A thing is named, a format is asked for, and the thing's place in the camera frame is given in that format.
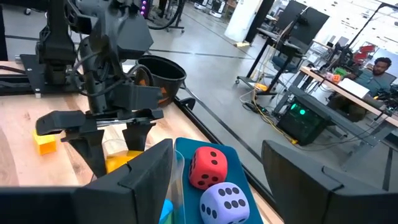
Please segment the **computer tower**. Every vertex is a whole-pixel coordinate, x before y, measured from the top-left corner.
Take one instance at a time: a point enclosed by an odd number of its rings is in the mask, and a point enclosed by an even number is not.
[[[286,109],[277,127],[298,141],[300,146],[312,143],[327,127],[329,117],[305,106],[299,97]]]

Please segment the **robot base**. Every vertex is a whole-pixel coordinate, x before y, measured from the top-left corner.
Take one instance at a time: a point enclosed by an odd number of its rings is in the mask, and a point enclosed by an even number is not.
[[[213,10],[211,10],[209,13],[210,13],[210,15],[212,15],[214,17],[221,18],[221,13],[215,12]]]
[[[195,2],[193,6],[195,6],[195,8],[200,9],[200,10],[206,9],[206,6],[202,6],[201,4],[199,4],[197,2]]]

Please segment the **laptop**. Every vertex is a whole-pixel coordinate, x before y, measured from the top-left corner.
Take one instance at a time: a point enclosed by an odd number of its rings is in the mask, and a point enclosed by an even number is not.
[[[355,96],[359,97],[360,99],[364,100],[367,104],[375,108],[381,108],[384,105],[382,101],[375,100],[373,97],[371,97],[368,94],[369,93],[368,88],[363,87],[360,84],[348,78],[345,78],[343,79],[343,81],[339,82],[338,86],[354,94]]]
[[[364,97],[369,93],[369,89],[361,86],[360,84],[345,78],[341,82],[338,83],[338,86],[347,90],[348,92],[354,94],[360,99],[364,99]]]

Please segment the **concrete floor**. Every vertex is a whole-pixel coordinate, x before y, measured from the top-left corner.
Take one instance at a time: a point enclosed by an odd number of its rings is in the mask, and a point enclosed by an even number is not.
[[[32,12],[30,16],[25,16],[22,12],[23,9],[17,7],[6,6],[4,9],[6,35],[9,37],[7,38],[7,50],[10,60],[15,55],[34,54],[35,41],[29,39],[37,38],[45,24],[43,13]],[[195,10],[189,2],[185,6],[180,25],[185,26],[183,34],[179,30],[170,32],[151,30],[154,44],[150,48],[150,53],[171,59],[185,69],[188,74],[187,86],[205,105],[197,103],[193,112],[224,144],[234,147],[242,163],[268,187],[262,165],[256,159],[261,154],[262,141],[271,139],[292,148],[292,150],[298,149],[290,145],[282,135],[263,122],[258,115],[242,107],[239,97],[247,93],[249,88],[243,84],[234,84],[236,76],[247,74],[265,42],[264,39],[257,36],[252,47],[238,49],[233,46],[234,41],[223,35],[226,29],[224,22]],[[75,42],[79,41],[77,34],[73,34],[72,38]],[[291,75],[286,74],[284,77],[288,79]],[[185,98],[190,95],[186,91],[180,90],[178,96]],[[271,101],[269,97],[262,97],[261,103],[275,105],[276,99]],[[205,108],[212,110],[227,126],[227,129],[217,122]],[[348,157],[346,155],[347,148],[351,145],[352,143],[342,144],[339,147],[322,151],[298,151],[340,170],[340,164]],[[322,148],[322,146],[309,147],[313,150]],[[364,158],[362,163],[353,170],[349,170],[347,174],[381,188],[387,153],[388,147],[379,144]],[[397,160],[398,154],[394,151],[390,190],[398,190]]]

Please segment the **red die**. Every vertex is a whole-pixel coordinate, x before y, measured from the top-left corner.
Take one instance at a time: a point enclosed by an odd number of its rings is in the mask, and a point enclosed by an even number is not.
[[[189,168],[189,182],[196,188],[207,188],[225,181],[228,164],[225,155],[213,147],[199,147]]]

